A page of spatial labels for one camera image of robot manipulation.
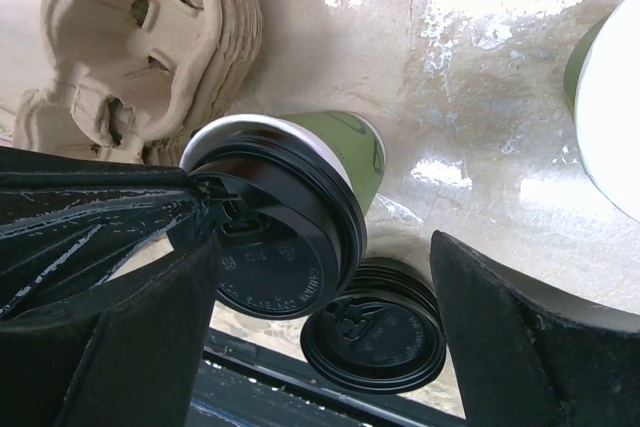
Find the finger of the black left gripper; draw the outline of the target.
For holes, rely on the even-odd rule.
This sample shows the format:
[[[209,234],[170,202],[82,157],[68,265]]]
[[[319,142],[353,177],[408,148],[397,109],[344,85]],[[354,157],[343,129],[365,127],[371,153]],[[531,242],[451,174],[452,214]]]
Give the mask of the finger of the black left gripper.
[[[103,284],[158,237],[197,233],[204,211],[177,167],[2,148],[2,319]]]

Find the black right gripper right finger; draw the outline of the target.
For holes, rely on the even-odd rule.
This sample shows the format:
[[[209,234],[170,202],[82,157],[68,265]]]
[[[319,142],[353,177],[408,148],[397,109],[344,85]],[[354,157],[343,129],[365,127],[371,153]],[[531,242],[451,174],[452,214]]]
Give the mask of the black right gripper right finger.
[[[638,425],[638,315],[440,231],[430,267],[468,425]]]

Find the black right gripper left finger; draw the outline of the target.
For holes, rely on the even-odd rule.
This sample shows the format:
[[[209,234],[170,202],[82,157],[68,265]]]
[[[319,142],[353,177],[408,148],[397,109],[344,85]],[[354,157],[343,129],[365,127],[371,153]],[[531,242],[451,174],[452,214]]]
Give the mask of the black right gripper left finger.
[[[184,425],[219,270],[200,238],[2,322],[2,425]]]

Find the black coffee lid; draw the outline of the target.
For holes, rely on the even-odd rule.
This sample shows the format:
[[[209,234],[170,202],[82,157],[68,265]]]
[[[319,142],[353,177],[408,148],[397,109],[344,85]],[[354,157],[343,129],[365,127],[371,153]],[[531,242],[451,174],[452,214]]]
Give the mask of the black coffee lid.
[[[322,156],[290,134],[243,128],[186,166],[221,246],[220,302],[289,320],[335,299],[366,247],[362,207]]]

